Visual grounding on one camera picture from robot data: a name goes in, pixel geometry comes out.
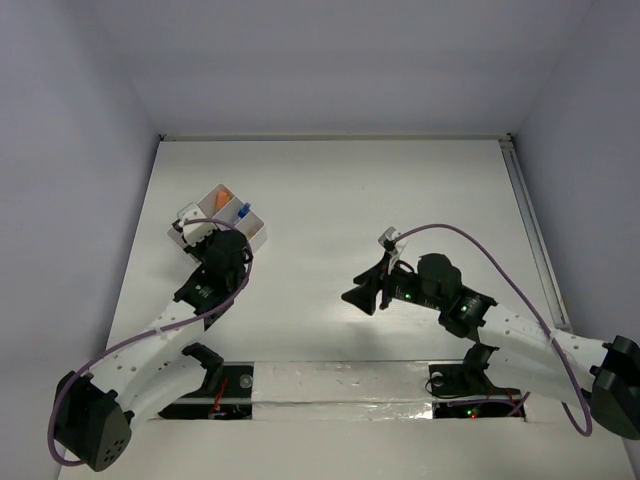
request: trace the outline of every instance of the white table surface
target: white table surface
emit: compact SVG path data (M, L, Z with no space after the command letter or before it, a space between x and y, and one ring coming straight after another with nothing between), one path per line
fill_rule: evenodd
M394 302L368 317L340 300L376 263L378 236L445 222L476 236L550 313L496 141L163 142L109 343L138 333L193 270L166 236L175 213L218 183L265 221L247 289L204 343L227 361L459 359L471 345L437 316ZM451 232L412 237L403 259L447 254L466 285L528 314L490 264ZM622 441L581 438L556 403L535 419L152 421L100 475L60 478L631 479Z

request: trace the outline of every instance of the red wire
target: red wire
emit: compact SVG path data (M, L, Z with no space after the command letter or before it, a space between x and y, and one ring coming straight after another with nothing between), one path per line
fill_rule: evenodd
M503 390L505 392L507 392L507 395L509 396L509 400L511 400L511 405L513 405L515 407L516 406L516 401L513 399L513 395L511 394L511 390L509 390L508 388L504 388Z
M220 406L218 405L218 402L220 402L222 395L224 395L224 391L227 388L228 383L229 383L228 378L225 378L224 380L222 380L222 384L220 385L220 390L218 391L218 393L216 393L216 397L213 401L213 407L211 407L209 414L216 413L218 410L220 410Z
M478 403L478 405L476 405L476 408L484 405L485 403L489 403L489 402L487 402L487 400L489 400L491 398L491 395L493 395L493 385L491 385L491 388L489 389L489 393L487 394L487 398L484 399L485 401Z

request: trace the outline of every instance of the wire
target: wire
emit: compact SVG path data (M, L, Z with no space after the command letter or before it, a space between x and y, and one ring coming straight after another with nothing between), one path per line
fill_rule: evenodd
M567 414L567 417L569 417L569 421L571 422L573 427L578 431L578 433L580 433L580 435L585 437L591 436L591 433L593 432L593 422L591 421L591 413L589 411L589 405L587 404L587 401L584 398L584 395L582 394L582 390L580 388L580 384L578 383L578 379L576 378L576 375L573 373L571 364L569 363L567 356L562 350L562 347L560 347L560 344L558 343L558 341L552 337L551 329L545 323L544 319L542 318L542 315L540 315L536 307L533 306L533 304L527 298L524 292L515 284L515 282L511 279L511 277L509 277L507 272L505 272L504 269L500 266L498 261L493 257L493 255L489 253L489 251L486 248L482 246L480 242L478 242L475 238L473 238L464 230L461 230L458 227L454 227L453 225L448 225L446 223L431 223L428 225L422 225L421 227L416 227L396 237L394 239L394 242L399 242L400 240L410 237L411 235L414 235L418 232L422 232L424 230L431 230L434 228L443 228L445 230L451 230L452 232L462 235L464 238L466 238L471 243L473 243L484 254L484 256L487 257L487 259L495 267L495 269L502 276L502 278L505 279L505 281L509 284L509 286L513 289L513 291L516 292L516 294L522 299L522 301L525 303L527 308L529 308L531 313L533 313L533 316L536 318L536 320L540 324L540 328L542 328L546 337L551 341L551 345L553 345L553 348L558 354L558 358L560 358L562 365L567 371L567 375L569 376L569 381L571 382L571 385L573 386L573 389L576 392L576 396L578 397L578 402L580 403L580 407L582 408L582 413L584 414L584 420L586 424L585 429L583 430L582 428L580 428L580 425L578 425L578 422L574 418L573 414L569 410L569 407L566 403L562 402L562 408L564 408L564 411ZM527 400L527 398L529 398L529 393L530 392L527 392L526 394L524 394L524 396L522 397L522 400L520 400L518 405L509 413L508 416L515 415L515 413L520 410L522 405L524 405L524 402Z
M438 395L434 395L433 393L431 393L429 391L429 389L426 388L426 386L431 383L431 380L427 381L426 385L425 385L425 389L427 390L427 392L429 392L431 394L431 396L441 399L441 400L455 400L457 398L462 398L462 397L468 397L468 395L457 395L457 396L452 396L451 398L447 398L447 397L443 397L443 396L438 396ZM484 399L476 399L476 400L462 400L460 402L447 402L447 407L458 407L460 405L474 405L475 408L481 407L482 405L485 405L487 403L506 403L507 405L511 405L511 406L515 406L515 402L513 400L513 397L511 396L511 393L507 393L507 395L509 395L509 398L511 400L505 400L503 398L491 398L493 396L493 386L491 386L491 388L489 389L489 393L487 394L487 397ZM507 414L507 417L512 416L513 412L510 412L509 414Z
M506 392L507 396L509 397L509 400L511 400L511 404L515 407L516 406L516 401L513 399L513 395L511 394L511 390L509 390L508 388L503 388L503 390Z
M433 393L433 391L427 388L430 384L433 385L433 383L431 382L431 379L427 380L427 383L424 384L424 389L427 391L429 395L431 395L433 398L437 398L438 400L455 400L456 398L466 398L469 396L469 395L436 395L435 393Z
M224 391L227 389L227 385L229 383L229 379L227 377L225 377L225 379L222 381L222 384L220 385L220 390L218 390L218 393L216 393L216 396L213 400L213 406L211 407L211 410L209 411L209 415L218 413L220 410L220 399L222 398L222 396L224 395Z
M230 223L223 222L221 220L214 220L212 218L187 220L185 221L184 224L191 225L196 223L214 223L216 225L221 225L223 227L226 227L230 230L237 230L237 228L235 228ZM249 248L249 252L253 254L253 252L251 252L251 245L249 245L248 242L247 242L247 246ZM181 320L179 322L172 322L170 325L164 325L157 330L147 330L146 332L142 332L137 335L134 335L133 337L127 338L126 340L123 340L120 343L117 343L112 347L107 348L104 352L99 354L93 360L90 360L87 363L85 363L83 366L81 366L69 378L69 380L67 380L67 382L62 386L62 388L60 389L60 392L56 396L55 402L53 403L53 409L51 410L51 416L49 417L49 425L47 428L47 446L49 447L49 453L51 454L53 459L56 462L58 462L60 465L65 467L78 467L84 464L82 460L67 460L62 455L60 455L58 453L58 450L56 449L54 434L55 434L55 428L56 428L56 419L58 418L58 414L60 413L60 407L62 406L62 401L67 396L67 393L69 393L69 390L71 389L72 385L77 380L79 380L80 377L82 377L82 375L85 372L87 372L89 369L91 369L91 367L95 366L101 360L111 355L113 352L117 352L118 350L124 347L128 347L129 345L139 342L140 340L143 340L145 338L153 337L154 335L157 335L159 331L169 332L171 330L176 330L178 328L184 327L185 325L190 325L194 322L197 322L198 320L203 320L207 317L210 317L211 315L215 315L216 313L223 311L224 309L229 307L229 305L231 305L231 303L238 296L238 294L244 289L244 287L247 286L247 283L249 282L249 275L251 274L251 266L252 266L252 262L249 262L247 265L247 274L245 275L242 282L240 282L240 285L238 286L236 291L231 293L229 297L217 307L212 308L208 312L201 313L200 315L196 315L195 317L191 317L186 320Z

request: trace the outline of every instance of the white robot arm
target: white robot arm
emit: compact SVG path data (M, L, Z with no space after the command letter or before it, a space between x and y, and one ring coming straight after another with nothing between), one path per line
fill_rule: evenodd
M430 228L455 231L480 248L536 319L510 312L493 298L464 286L460 270L444 255L421 257L415 270L399 261L406 238ZM382 309L394 299L435 309L440 311L438 322L449 333L475 343L461 364L430 366L434 397L472 397L517 388L581 407L587 428L579 431L584 435L590 434L593 418L617 435L640 439L636 343L621 336L605 343L549 327L484 247L456 227L426 225L402 235L390 228L379 243L385 248L382 260L354 278L358 286L342 299L369 315L376 310L380 292Z
M173 229L199 264L142 333L59 382L48 440L63 465L86 463L94 471L104 470L145 420L187 393L219 388L223 359L197 339L246 286L253 252L245 234L212 220L197 204L178 217ZM80 460L60 457L54 440Z

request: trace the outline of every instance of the white wall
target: white wall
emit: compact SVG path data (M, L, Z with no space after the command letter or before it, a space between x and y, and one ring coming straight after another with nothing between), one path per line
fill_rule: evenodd
M591 0L92 0L163 133L504 133Z
M157 136L83 2L0 5L0 478L40 480L57 380L104 348Z
M571 322L603 339L640 341L639 48L640 2L597 0L516 137Z

